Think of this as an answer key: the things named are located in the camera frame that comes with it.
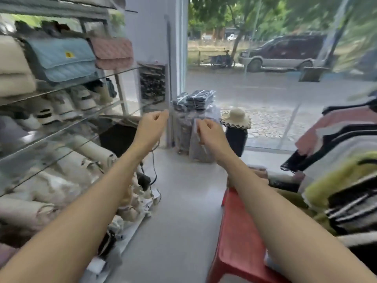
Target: gray floor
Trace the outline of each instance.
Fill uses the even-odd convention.
[[[243,160],[279,171],[284,154],[246,151]],[[226,172],[216,164],[193,163],[173,150],[155,152],[161,194],[153,216],[130,242],[108,283],[204,283],[222,217]],[[151,157],[145,172],[153,177]],[[227,276],[221,282],[245,282]]]

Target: handbag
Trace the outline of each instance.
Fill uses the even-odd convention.
[[[35,79],[19,43],[0,36],[0,97],[35,91]]]
[[[125,38],[89,38],[99,69],[126,69],[134,63],[132,43]]]
[[[53,84],[78,84],[96,73],[95,56],[81,38],[26,38],[26,55],[35,77]]]

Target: red plastic stool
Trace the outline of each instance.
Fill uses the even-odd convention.
[[[264,265],[266,248],[237,192],[227,190],[224,199],[219,240],[207,283],[217,283],[227,273],[253,283],[288,283]]]

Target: white car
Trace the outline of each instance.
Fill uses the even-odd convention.
[[[227,37],[228,41],[234,41],[236,39],[236,36],[234,34],[231,34],[229,37]]]

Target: tree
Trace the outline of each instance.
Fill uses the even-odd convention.
[[[199,20],[208,22],[215,17],[217,20],[225,21],[227,10],[230,13],[231,22],[234,28],[239,30],[234,41],[231,57],[234,58],[238,43],[242,37],[253,29],[259,0],[191,0],[193,8],[198,12]],[[272,11],[276,12],[280,0],[263,0],[261,18]]]

